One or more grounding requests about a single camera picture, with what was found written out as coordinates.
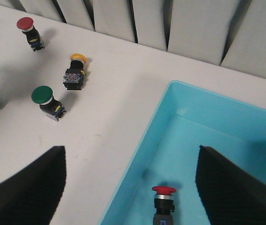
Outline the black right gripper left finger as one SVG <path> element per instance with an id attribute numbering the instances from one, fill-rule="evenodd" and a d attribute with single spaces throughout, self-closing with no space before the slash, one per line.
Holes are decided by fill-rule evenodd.
<path id="1" fill-rule="evenodd" d="M 65 147 L 54 146 L 0 183 L 0 225 L 48 225 L 65 185 Z"/>

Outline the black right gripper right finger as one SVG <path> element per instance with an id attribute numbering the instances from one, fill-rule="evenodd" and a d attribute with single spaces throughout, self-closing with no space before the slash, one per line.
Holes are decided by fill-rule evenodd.
<path id="1" fill-rule="evenodd" d="M 200 146 L 195 183 L 212 225 L 266 225 L 266 184 Z"/>

